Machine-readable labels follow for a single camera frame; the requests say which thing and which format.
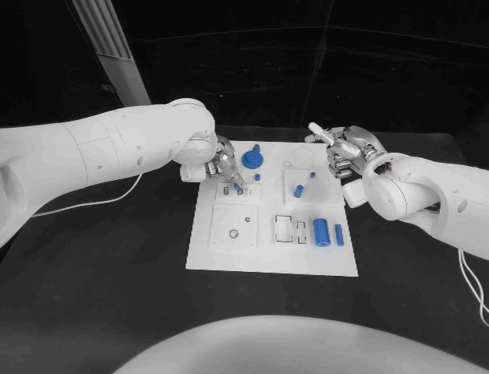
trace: white cable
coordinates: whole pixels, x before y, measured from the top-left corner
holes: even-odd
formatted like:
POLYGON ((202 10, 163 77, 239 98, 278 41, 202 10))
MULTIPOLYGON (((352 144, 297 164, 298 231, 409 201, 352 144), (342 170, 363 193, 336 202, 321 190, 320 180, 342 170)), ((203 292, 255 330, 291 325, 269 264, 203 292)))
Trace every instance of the white cable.
POLYGON ((37 213, 37 214, 33 215, 33 217, 46 216, 47 214, 53 214, 53 213, 62 212, 62 211, 65 211, 68 209, 79 208, 79 206, 88 206, 88 205, 98 205, 98 204, 112 203, 114 201, 122 199, 128 195, 128 193, 131 192, 131 190, 137 186, 137 182, 140 181, 140 176, 141 175, 143 174, 138 175, 138 177, 135 179, 134 185, 130 187, 128 192, 121 197, 117 197, 115 199, 105 200, 105 201, 95 201, 93 203, 82 203, 82 204, 78 204, 78 205, 72 205, 68 208, 56 209, 56 210, 52 210, 50 212, 44 212, 44 213, 37 213))
POLYGON ((489 309, 487 309, 486 305, 483 304, 483 289, 482 289, 482 284, 480 284, 480 281, 476 278, 474 273, 471 272, 471 268, 466 264, 466 257, 463 256, 463 251, 460 249, 457 249, 457 258, 458 258, 458 261, 460 261, 460 270, 461 270, 463 277, 466 278, 466 283, 469 284, 469 288, 471 289, 471 294, 474 295, 476 300, 479 302, 480 320, 482 320, 483 324, 489 327, 489 323, 486 322, 486 320, 483 318, 483 310, 486 310, 486 312, 489 314, 489 309), (474 279, 480 296, 477 295, 476 290, 474 290, 474 288, 471 286, 471 282, 469 281, 469 278, 466 277, 464 268, 469 270, 469 273, 470 273, 470 275, 471 275, 471 277, 474 279))

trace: blue screw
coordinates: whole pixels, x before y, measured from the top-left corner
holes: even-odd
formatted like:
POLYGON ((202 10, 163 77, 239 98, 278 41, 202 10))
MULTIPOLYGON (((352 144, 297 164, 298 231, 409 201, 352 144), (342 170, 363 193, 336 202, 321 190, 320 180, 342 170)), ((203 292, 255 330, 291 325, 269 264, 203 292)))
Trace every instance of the blue screw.
POLYGON ((303 187, 297 185, 297 189, 294 190, 294 197, 298 198, 303 195, 303 187))

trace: circular hole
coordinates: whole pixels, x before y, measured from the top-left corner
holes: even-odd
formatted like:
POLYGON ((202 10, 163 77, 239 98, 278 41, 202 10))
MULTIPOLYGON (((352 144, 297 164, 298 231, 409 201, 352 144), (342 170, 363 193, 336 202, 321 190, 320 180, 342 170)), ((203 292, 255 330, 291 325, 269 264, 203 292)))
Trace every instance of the circular hole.
POLYGON ((467 201, 463 200, 463 201, 460 202, 460 205, 457 206, 457 213, 460 213, 460 212, 466 209, 466 204, 467 204, 467 201))

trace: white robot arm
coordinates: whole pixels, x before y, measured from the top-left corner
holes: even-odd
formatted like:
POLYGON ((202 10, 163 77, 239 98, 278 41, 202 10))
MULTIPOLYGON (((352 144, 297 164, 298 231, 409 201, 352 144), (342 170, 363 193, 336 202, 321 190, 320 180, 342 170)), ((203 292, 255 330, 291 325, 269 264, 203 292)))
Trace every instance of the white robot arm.
POLYGON ((0 247, 37 209, 76 189, 176 161, 184 182, 207 174, 238 186, 232 145, 192 99, 122 108, 78 121, 0 129, 0 247))
POLYGON ((386 153, 358 126, 323 130, 311 123, 308 129, 306 141, 329 145, 333 176, 345 178, 352 171, 362 175, 343 186, 349 206, 369 202, 383 219, 417 225, 433 238, 489 260, 489 171, 386 153))

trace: white board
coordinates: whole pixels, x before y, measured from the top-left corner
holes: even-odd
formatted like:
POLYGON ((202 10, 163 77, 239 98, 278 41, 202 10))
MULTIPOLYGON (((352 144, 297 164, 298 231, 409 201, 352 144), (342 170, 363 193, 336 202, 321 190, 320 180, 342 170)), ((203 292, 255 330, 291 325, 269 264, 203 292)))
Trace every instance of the white board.
POLYGON ((239 141, 232 145, 244 193, 238 195, 233 188, 223 193, 231 187, 228 178, 200 183, 186 269, 356 277, 340 183, 327 170, 326 145, 239 141), (259 168, 246 169, 241 157, 254 144, 261 147, 264 162, 259 168), (303 186, 298 199, 293 196, 295 184, 303 186), (291 243, 275 242, 277 215, 290 216, 293 224, 304 223, 306 244, 297 243, 295 235, 291 243), (329 223, 326 247, 314 245, 317 218, 329 223), (343 246, 336 245, 336 224, 342 225, 343 246))

